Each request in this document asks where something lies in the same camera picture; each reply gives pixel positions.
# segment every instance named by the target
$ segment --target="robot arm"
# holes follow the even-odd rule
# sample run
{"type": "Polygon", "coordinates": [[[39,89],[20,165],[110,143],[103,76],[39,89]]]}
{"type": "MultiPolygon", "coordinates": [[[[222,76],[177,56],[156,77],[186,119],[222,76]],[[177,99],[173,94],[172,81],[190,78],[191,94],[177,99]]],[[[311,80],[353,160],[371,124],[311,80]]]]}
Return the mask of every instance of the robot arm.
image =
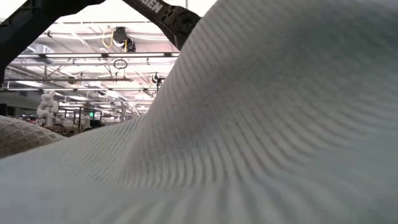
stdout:
{"type": "MultiPolygon", "coordinates": [[[[200,20],[194,12],[162,0],[123,1],[157,25],[179,50],[200,20]]],[[[0,58],[0,85],[7,65],[59,17],[102,2],[104,0],[27,0],[0,24],[0,50],[7,52],[0,58]]]]}

